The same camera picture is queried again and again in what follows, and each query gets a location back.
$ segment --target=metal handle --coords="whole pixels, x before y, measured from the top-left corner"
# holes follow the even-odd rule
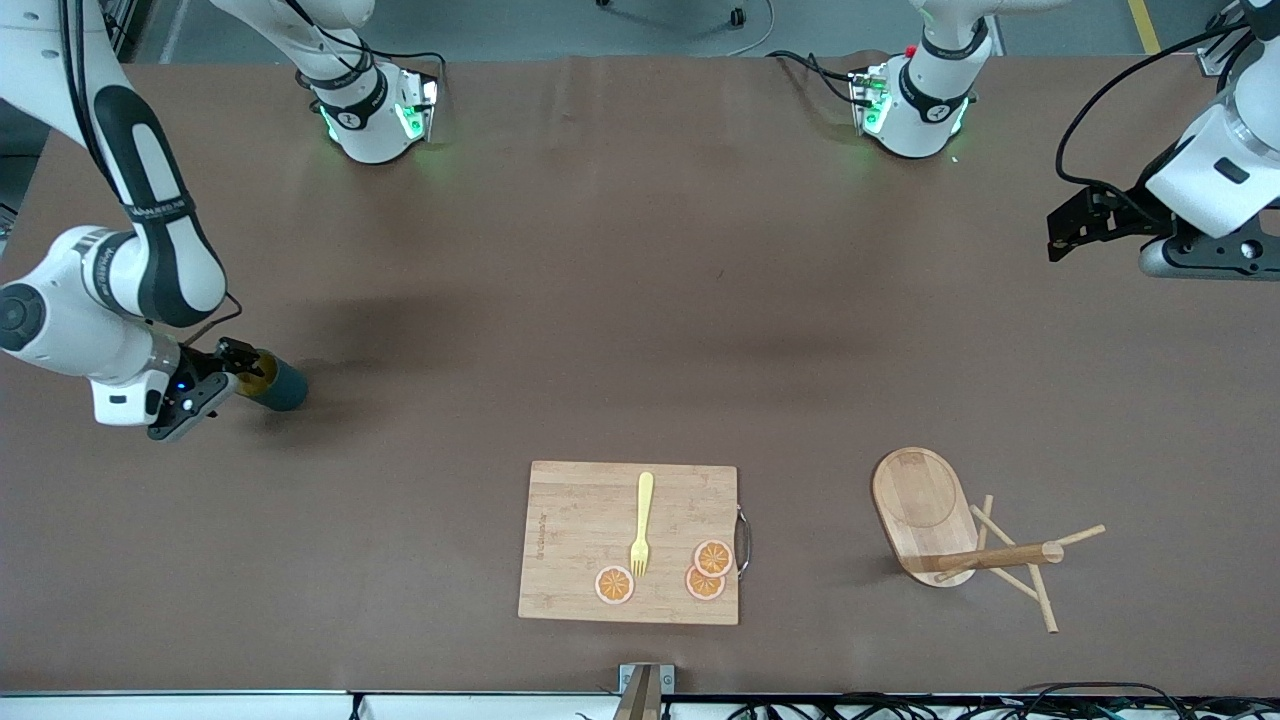
[[[742,582],[742,575],[746,574],[746,568],[751,564],[751,523],[746,520],[746,514],[742,512],[742,506],[737,506],[737,525],[742,528],[742,542],[746,546],[745,552],[739,552],[737,550],[737,537],[739,533],[733,533],[733,557],[739,560],[737,564],[737,580]]]

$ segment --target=yellow stripe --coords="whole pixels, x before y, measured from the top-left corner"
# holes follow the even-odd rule
[[[1160,40],[1156,37],[1156,26],[1151,24],[1151,13],[1147,12],[1144,0],[1129,0],[1129,14],[1133,15],[1133,24],[1138,26],[1138,37],[1142,40],[1143,53],[1152,55],[1160,53]]]

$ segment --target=wooden cutting board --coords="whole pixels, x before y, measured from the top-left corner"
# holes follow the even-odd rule
[[[622,605],[595,594],[603,568],[630,568],[640,473],[653,473],[649,569]],[[694,548],[733,544],[737,469],[708,465],[534,462],[529,478],[520,616],[607,623],[737,624],[737,573],[710,601],[685,589]]]

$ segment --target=white cable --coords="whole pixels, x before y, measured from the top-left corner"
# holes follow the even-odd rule
[[[771,35],[773,35],[773,20],[777,19],[773,14],[773,0],[764,0],[764,4],[769,6],[769,29],[764,31],[764,35],[762,35],[760,38],[756,40],[755,42],[748,45],[746,47],[739,47],[737,50],[724,55],[726,58],[737,58],[744,53],[750,53],[751,50],[755,50],[756,47],[764,45],[764,41],[768,40]]]

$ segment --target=wooden dowel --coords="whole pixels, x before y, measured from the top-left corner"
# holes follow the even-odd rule
[[[1032,585],[1036,587],[1036,596],[1041,603],[1041,616],[1044,618],[1044,629],[1050,633],[1057,632],[1057,620],[1053,618],[1053,606],[1048,602],[1048,591],[1044,589],[1044,577],[1039,573],[1039,565],[1028,565],[1032,570]]]
[[[1039,602],[1039,596],[1036,594],[1036,591],[1033,591],[1032,588],[1027,587],[1027,583],[1019,580],[1018,578],[1010,575],[1009,573],[1001,570],[1000,568],[988,568],[988,570],[991,570],[992,573],[995,573],[997,578],[1000,578],[1000,579],[1005,580],[1006,583],[1014,585],[1014,588],[1018,589],[1018,592],[1025,594],[1027,597],[1034,600],[1036,602]]]
[[[928,555],[920,557],[920,565],[929,571],[946,573],[956,568],[1012,568],[1015,565],[1061,562],[1062,555],[1062,546],[1050,541],[1034,544],[1015,544],[997,550]]]
[[[982,514],[991,518],[991,506],[996,502],[996,498],[987,496],[982,498]],[[978,524],[978,550],[987,550],[987,525]]]
[[[1057,544],[1061,544],[1061,546],[1066,547],[1069,544],[1075,544],[1075,543],[1080,542],[1082,539],[1089,539],[1092,537],[1101,536],[1105,532],[1107,532],[1107,527],[1106,525],[1093,525],[1092,528],[1089,528],[1087,530],[1080,530],[1078,533],[1071,533],[1071,534],[1066,536],[1065,538],[1057,541]]]
[[[963,565],[956,565],[955,568],[947,570],[946,573],[938,573],[937,577],[933,578],[933,582],[945,583],[951,578],[955,578],[960,573],[968,573],[969,570],[973,570],[977,564],[978,564],[977,560],[970,560]]]
[[[992,534],[995,534],[997,538],[1000,538],[1000,542],[1002,542],[1005,544],[1018,544],[1018,543],[1015,543],[1012,541],[1012,538],[1010,538],[1007,534],[1005,534],[1005,530],[1001,530],[1000,525],[997,525],[996,523],[993,523],[991,520],[991,518],[987,516],[986,512],[983,512],[982,510],[978,510],[977,505],[970,505],[969,506],[969,511],[973,512],[973,516],[977,518],[978,521],[982,523],[982,525],[984,528],[987,528],[988,530],[992,532]]]

